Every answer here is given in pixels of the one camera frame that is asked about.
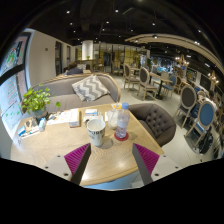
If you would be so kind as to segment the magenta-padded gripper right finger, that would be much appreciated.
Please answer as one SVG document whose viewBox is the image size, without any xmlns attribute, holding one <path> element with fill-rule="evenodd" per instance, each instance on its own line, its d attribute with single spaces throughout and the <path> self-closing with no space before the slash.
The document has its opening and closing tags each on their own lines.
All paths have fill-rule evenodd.
<svg viewBox="0 0 224 224">
<path fill-rule="evenodd" d="M 168 155 L 158 155 L 136 143 L 133 144 L 132 154 L 144 185 L 181 170 L 181 167 Z"/>
</svg>

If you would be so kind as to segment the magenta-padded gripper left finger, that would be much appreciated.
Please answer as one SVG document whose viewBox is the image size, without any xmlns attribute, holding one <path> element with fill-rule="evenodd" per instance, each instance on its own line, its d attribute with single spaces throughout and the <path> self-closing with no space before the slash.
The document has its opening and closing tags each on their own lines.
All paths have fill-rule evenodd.
<svg viewBox="0 0 224 224">
<path fill-rule="evenodd" d="M 87 143 L 66 155 L 56 155 L 43 166 L 43 169 L 79 185 L 90 155 L 91 144 Z"/>
</svg>

